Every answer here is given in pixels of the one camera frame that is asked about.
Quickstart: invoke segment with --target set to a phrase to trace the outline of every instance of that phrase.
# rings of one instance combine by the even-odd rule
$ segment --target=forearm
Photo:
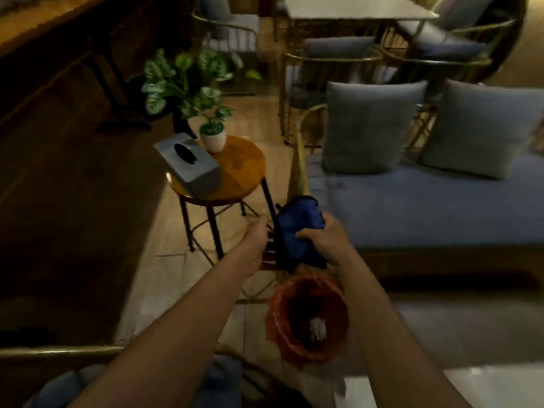
[[[362,258],[353,251],[339,265],[374,398],[379,408],[469,404],[419,346]]]
[[[200,384],[246,272],[240,245],[134,340],[71,405],[185,407]]]

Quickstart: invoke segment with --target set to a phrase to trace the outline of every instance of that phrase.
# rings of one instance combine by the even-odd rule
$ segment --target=blue pouch
[[[326,259],[317,252],[311,240],[296,238],[296,233],[304,228],[325,228],[318,205],[311,196],[296,196],[279,209],[274,230],[276,264],[289,273],[294,272],[299,263],[327,268]]]

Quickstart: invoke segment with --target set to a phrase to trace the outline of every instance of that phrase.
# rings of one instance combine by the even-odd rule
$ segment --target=person's right arm
[[[303,229],[299,238],[336,265],[349,322],[355,329],[379,408],[470,408],[433,364],[389,301],[374,274],[351,246],[342,225],[323,213],[324,230]]]

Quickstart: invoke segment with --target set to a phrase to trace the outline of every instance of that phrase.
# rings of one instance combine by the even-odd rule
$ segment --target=person's right hand
[[[317,252],[321,253],[330,263],[339,266],[341,260],[355,252],[349,242],[342,224],[330,213],[323,212],[324,229],[302,229],[296,233],[298,239],[309,239]]]

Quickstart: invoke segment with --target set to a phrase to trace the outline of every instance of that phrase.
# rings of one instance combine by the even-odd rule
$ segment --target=hand
[[[309,239],[330,263],[339,266],[339,262],[355,252],[342,224],[330,213],[323,212],[325,229],[302,229],[296,233],[298,239]]]
[[[243,271],[247,276],[253,275],[261,266],[263,253],[268,242],[268,215],[261,215],[245,231],[244,237],[235,248],[241,255]]]

